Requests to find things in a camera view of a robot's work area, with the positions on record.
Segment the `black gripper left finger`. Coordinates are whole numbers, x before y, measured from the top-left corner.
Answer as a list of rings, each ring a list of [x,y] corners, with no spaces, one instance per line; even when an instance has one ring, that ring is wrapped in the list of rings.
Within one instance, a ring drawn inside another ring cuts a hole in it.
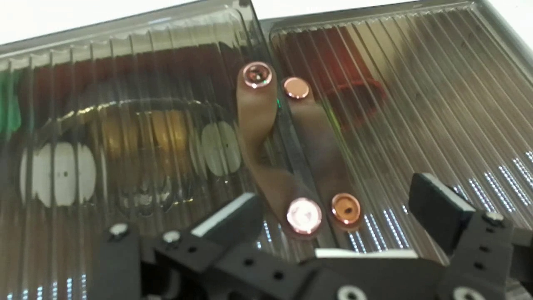
[[[90,300],[206,297],[206,275],[258,237],[261,214],[259,199],[246,192],[186,230],[141,237],[131,224],[113,224],[96,249]]]

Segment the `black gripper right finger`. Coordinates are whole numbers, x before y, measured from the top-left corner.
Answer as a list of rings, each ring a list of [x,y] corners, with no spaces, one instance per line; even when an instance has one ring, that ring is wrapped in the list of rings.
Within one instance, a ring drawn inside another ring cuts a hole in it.
[[[481,210],[431,174],[414,174],[408,207],[449,264],[439,300],[506,300],[508,282],[533,294],[533,232]]]

